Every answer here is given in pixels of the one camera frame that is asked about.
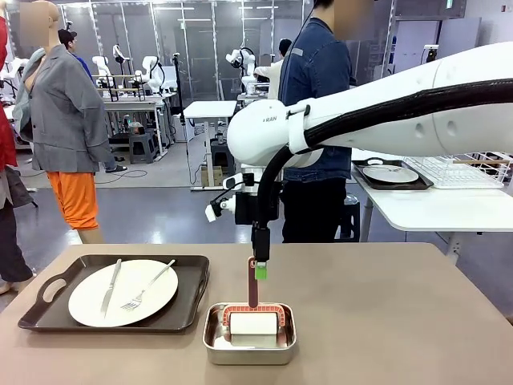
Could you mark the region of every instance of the black plate tray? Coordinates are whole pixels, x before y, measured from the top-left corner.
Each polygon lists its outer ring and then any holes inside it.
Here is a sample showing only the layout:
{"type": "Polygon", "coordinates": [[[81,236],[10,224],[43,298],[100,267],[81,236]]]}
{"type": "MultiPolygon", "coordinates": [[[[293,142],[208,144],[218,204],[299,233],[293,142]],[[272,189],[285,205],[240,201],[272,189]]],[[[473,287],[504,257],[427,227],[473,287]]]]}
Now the black plate tray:
{"type": "Polygon", "coordinates": [[[423,176],[419,171],[415,170],[407,163],[402,160],[384,160],[382,158],[369,158],[367,160],[353,160],[354,167],[360,173],[362,179],[373,189],[375,190],[427,190],[429,187],[433,186],[433,182],[429,180],[427,177],[423,176]],[[415,171],[418,174],[418,179],[415,182],[411,183],[388,183],[383,182],[381,180],[375,180],[373,178],[368,177],[363,173],[363,169],[367,166],[370,166],[369,162],[371,160],[379,160],[383,164],[388,164],[391,166],[398,166],[408,168],[412,171],[415,171]]]}
{"type": "Polygon", "coordinates": [[[208,258],[200,255],[86,255],[77,259],[62,274],[46,281],[38,292],[36,303],[19,320],[18,326],[39,332],[108,332],[108,333],[180,333],[193,324],[198,305],[208,283],[208,258]],[[173,269],[178,276],[178,289],[173,299],[151,317],[120,327],[90,327],[76,322],[67,303],[71,293],[86,277],[105,266],[123,261],[151,259],[169,263],[176,259],[173,269]],[[59,289],[51,302],[43,295],[48,286],[59,279],[66,285],[59,289]]]}

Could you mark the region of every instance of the fork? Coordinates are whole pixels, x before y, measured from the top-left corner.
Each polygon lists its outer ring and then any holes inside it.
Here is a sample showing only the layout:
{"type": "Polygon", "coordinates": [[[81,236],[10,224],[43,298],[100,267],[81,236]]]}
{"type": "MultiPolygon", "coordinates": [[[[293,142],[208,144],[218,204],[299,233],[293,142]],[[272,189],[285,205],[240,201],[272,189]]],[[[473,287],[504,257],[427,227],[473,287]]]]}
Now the fork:
{"type": "Polygon", "coordinates": [[[151,280],[150,283],[148,283],[148,285],[146,286],[146,288],[141,291],[139,293],[139,295],[137,297],[134,297],[131,301],[125,303],[123,306],[121,306],[121,309],[125,309],[125,310],[134,310],[136,307],[139,307],[139,305],[143,302],[143,294],[146,292],[146,290],[148,290],[151,285],[153,285],[155,283],[155,281],[157,279],[159,279],[159,277],[164,273],[164,271],[166,271],[167,269],[169,269],[169,267],[175,263],[175,260],[173,259],[171,262],[169,262],[166,267],[164,267],[160,273],[158,273],[155,278],[153,278],[151,280]]]}

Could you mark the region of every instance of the dish rack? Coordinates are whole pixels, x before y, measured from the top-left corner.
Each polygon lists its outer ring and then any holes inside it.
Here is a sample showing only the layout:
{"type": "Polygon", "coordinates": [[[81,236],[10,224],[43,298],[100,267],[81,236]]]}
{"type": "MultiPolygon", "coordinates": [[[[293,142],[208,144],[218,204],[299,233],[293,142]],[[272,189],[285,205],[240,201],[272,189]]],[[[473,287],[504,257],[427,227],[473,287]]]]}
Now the dish rack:
{"type": "Polygon", "coordinates": [[[513,158],[501,152],[475,152],[456,156],[405,157],[436,188],[502,188],[513,158]]]}

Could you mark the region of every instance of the red garment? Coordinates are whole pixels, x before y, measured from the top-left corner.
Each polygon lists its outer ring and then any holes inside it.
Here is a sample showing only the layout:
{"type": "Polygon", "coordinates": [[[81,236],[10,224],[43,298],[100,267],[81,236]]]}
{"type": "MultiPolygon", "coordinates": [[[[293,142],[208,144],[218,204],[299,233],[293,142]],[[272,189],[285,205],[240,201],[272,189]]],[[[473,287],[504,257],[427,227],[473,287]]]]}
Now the red garment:
{"type": "MultiPolygon", "coordinates": [[[[7,57],[7,25],[6,20],[0,17],[0,69],[6,63],[7,57]]],[[[14,136],[7,120],[6,113],[0,106],[0,170],[3,170],[7,164],[17,166],[16,146],[14,145],[14,136]]]]}

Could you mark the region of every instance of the plate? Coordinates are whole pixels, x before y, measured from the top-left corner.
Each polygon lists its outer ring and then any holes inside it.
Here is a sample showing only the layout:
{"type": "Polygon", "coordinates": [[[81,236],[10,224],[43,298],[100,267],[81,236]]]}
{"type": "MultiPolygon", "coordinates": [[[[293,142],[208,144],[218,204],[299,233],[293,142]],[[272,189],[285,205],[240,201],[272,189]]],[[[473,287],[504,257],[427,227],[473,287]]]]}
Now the plate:
{"type": "Polygon", "coordinates": [[[125,261],[121,264],[118,278],[105,317],[100,310],[105,293],[111,283],[115,264],[104,267],[84,279],[71,293],[68,309],[75,321],[93,327],[129,325],[149,317],[171,301],[178,288],[178,277],[172,267],[144,293],[143,302],[134,310],[121,306],[137,296],[166,266],[151,260],[125,261]]]}
{"type": "Polygon", "coordinates": [[[411,183],[418,179],[418,174],[408,168],[390,164],[376,164],[363,168],[369,178],[388,183],[411,183]]]}

